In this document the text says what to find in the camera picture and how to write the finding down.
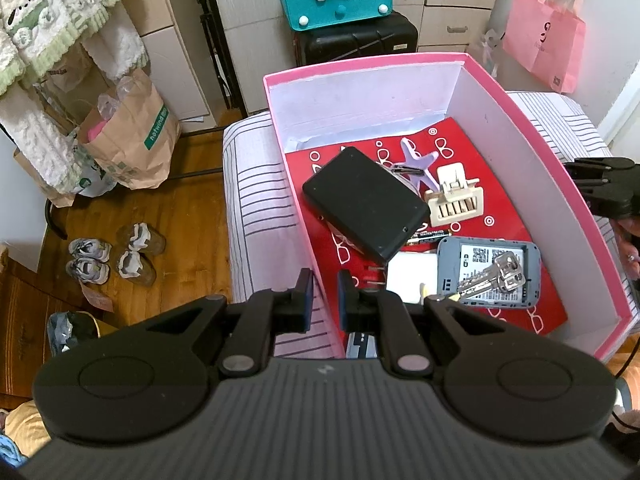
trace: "pink shopping bag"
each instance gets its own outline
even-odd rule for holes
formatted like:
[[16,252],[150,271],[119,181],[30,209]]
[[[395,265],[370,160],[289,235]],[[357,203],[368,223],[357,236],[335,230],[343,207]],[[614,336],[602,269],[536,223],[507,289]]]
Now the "pink shopping bag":
[[557,92],[578,82],[586,24],[578,17],[584,0],[513,0],[503,48]]

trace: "blue cloth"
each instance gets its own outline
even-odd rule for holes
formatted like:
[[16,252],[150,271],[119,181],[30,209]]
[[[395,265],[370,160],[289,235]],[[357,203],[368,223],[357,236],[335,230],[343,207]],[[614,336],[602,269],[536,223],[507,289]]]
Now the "blue cloth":
[[20,467],[27,462],[27,457],[20,453],[15,442],[3,434],[0,434],[0,458],[13,467]]

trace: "pink paper tag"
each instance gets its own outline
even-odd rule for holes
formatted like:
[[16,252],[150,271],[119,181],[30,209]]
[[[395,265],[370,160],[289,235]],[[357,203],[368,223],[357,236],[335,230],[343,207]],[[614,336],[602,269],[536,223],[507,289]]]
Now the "pink paper tag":
[[89,288],[84,283],[80,283],[80,287],[82,288],[84,297],[91,306],[107,312],[113,312],[113,301],[107,298],[104,294],[100,294],[100,292]]

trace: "bunch of keys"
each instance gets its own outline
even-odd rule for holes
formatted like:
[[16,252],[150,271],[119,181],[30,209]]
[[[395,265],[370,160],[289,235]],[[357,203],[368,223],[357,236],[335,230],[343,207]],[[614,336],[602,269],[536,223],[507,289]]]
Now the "bunch of keys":
[[525,283],[527,283],[527,279],[516,255],[512,251],[506,251],[496,256],[494,262],[481,272],[459,282],[456,294],[450,296],[436,294],[429,296],[429,299],[467,300],[488,290],[498,290],[503,294],[508,294],[524,286]]

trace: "sneaker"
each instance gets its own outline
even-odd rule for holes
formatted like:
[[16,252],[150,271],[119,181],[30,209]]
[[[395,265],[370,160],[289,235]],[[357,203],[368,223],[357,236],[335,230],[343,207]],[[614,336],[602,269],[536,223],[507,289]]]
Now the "sneaker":
[[109,279],[109,266],[94,258],[76,258],[66,264],[66,273],[83,283],[102,285]]
[[98,238],[77,238],[69,244],[69,254],[74,258],[93,258],[99,262],[108,262],[111,244]]

